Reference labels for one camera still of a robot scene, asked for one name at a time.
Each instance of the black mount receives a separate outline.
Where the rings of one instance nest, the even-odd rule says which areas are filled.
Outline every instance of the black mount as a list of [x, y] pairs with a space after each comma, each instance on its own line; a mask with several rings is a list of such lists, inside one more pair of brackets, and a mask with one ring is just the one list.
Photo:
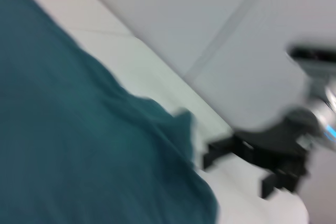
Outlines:
[[295, 109], [284, 119], [262, 132], [236, 131], [231, 137], [208, 144], [203, 156], [203, 168], [229, 153], [271, 171], [262, 180], [261, 198], [268, 197], [274, 188], [297, 190], [300, 178], [306, 175], [306, 161], [311, 142], [307, 136], [320, 134], [316, 117], [306, 109]]

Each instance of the teal cloth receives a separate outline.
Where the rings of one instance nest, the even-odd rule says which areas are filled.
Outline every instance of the teal cloth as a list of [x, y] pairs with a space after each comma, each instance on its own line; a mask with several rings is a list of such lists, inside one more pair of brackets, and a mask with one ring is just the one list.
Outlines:
[[215, 223], [191, 120], [129, 94], [33, 0], [0, 0], [0, 223]]

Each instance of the white wall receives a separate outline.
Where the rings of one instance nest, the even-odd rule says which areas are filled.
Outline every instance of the white wall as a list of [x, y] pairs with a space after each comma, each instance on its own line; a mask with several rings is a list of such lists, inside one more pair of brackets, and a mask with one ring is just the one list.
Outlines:
[[[103, 0], [231, 125], [263, 127], [303, 99], [287, 58], [301, 38], [336, 40], [336, 0]], [[336, 154], [318, 150], [300, 195], [336, 223]]]

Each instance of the teal fabric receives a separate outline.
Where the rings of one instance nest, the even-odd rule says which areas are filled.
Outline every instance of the teal fabric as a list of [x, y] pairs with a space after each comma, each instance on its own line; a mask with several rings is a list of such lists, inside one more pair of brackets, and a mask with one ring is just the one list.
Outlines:
[[0, 223], [215, 223], [191, 120], [129, 94], [33, 0], [0, 0]]

